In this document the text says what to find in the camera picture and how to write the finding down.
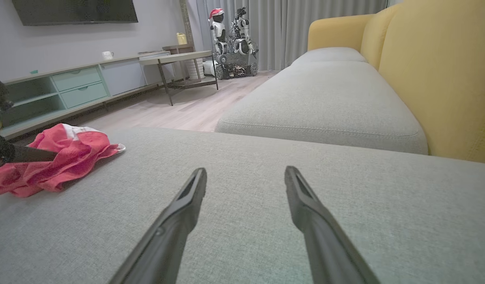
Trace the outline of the small wooden side table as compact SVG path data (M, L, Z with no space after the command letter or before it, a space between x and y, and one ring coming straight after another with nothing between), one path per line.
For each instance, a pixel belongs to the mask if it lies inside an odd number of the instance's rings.
M172 46L165 46L162 47L164 51L168 51L169 54L183 54L194 52L194 46L192 44L187 45L172 45ZM189 80L187 69L185 67L185 61L179 61L176 63L172 63L172 70L174 71L175 79L176 80Z

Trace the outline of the grey sofa seat cushion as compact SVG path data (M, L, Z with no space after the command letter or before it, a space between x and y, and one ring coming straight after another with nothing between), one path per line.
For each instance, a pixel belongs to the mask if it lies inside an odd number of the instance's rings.
M294 60L291 65L302 65L321 62L365 62L367 60L351 47L324 47L310 50Z
M417 119L364 62L293 65L224 112L215 131L428 154Z

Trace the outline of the white robot on tracked base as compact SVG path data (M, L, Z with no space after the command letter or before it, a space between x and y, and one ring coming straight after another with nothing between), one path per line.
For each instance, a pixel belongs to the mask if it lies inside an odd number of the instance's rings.
M259 49L250 38L250 22L244 18L245 14L245 6L237 9L230 31L226 32L228 54L216 54L214 48L216 61L213 66L218 80L257 75Z

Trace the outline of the yellow sofa backrest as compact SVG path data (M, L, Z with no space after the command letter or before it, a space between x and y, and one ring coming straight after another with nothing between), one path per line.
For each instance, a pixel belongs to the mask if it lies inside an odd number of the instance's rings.
M314 21L308 50L350 47L417 119L428 154L485 163L485 0L403 0Z

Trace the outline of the grey curtain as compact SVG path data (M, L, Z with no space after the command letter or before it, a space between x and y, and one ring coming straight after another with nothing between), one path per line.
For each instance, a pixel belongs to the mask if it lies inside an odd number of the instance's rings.
M260 70L282 70L307 51L308 30L313 21L374 14L393 0L182 0L190 17L190 39L198 50L212 48L209 12L225 12L226 29L235 12L246 7L250 38L259 48Z

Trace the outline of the red basketball jersey number 23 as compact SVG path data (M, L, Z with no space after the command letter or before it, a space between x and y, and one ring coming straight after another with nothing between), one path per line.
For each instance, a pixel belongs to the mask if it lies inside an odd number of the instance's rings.
M64 183L83 178L99 160L125 150L123 144L111 144L103 132L64 123L39 133L29 147L57 156L53 161L1 166L0 194L27 198L41 191L61 192Z

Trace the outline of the black wall television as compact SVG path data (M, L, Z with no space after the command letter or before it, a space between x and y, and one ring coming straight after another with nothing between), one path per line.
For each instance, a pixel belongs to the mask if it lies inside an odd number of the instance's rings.
M138 23L133 0L11 0L24 26Z

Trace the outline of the long low tv cabinet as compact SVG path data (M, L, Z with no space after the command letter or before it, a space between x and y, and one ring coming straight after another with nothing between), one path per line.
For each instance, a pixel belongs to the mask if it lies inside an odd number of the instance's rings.
M10 140L174 77L171 66L160 72L158 65L145 65L143 58L133 56L6 81L14 105L0 110L0 135Z

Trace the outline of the grey table with metal legs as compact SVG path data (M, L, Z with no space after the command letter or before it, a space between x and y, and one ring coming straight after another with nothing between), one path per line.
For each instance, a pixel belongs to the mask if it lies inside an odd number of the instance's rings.
M196 80L187 80L186 78L179 83L174 83L173 80L168 83L167 79L165 78L165 73L163 67L167 64L176 63L179 61L191 60L191 59L198 59L198 58L211 58L212 62L214 62L215 56L212 51L195 51L183 54L167 54L163 56L144 56L144 58L139 59L140 65L142 66L149 66L149 65L156 65L159 68L159 74L161 77L161 81L163 83L163 87L167 97L169 99L169 104L174 106L174 102L172 97L183 90L192 89L192 88L199 88L203 86L211 86L215 85L216 90L219 90L218 86L218 79L214 77L214 80L211 81L203 81L202 79Z

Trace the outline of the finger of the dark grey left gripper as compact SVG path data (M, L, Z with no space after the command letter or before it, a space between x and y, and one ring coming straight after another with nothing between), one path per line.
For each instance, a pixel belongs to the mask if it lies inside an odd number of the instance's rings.
M15 145L0 136L0 167L7 163L35 163L55 160L57 152Z

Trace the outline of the large grey sofa chaise cushion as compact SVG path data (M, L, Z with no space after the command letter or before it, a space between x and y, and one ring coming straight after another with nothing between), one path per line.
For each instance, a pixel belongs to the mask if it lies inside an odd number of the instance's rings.
M0 284L107 284L192 171L206 196L177 284L312 284L295 166L381 283L485 284L485 164L266 137L133 128L61 193L0 195Z

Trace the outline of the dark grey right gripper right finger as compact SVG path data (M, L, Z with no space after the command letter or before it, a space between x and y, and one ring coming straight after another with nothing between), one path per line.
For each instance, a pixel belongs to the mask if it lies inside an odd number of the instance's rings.
M285 185L293 224L304 236L313 284L380 284L296 167L286 167Z

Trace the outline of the white ribbed basket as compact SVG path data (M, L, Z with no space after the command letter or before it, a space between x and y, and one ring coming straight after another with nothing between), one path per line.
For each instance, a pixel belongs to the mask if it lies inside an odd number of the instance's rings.
M203 71L203 58L186 60L185 67L190 80L204 79L206 77Z

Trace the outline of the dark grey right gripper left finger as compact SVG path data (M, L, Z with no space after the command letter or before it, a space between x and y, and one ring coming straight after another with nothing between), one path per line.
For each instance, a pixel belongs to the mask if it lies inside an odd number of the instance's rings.
M206 169L195 169L144 233L110 284L176 284L187 237L199 219L206 184Z

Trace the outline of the white robot with santa hat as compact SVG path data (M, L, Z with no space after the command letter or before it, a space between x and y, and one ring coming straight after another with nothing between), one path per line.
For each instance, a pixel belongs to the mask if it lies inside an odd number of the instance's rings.
M228 54L226 29L223 20L223 9L215 8L210 12L208 21L210 23L211 38L216 54Z

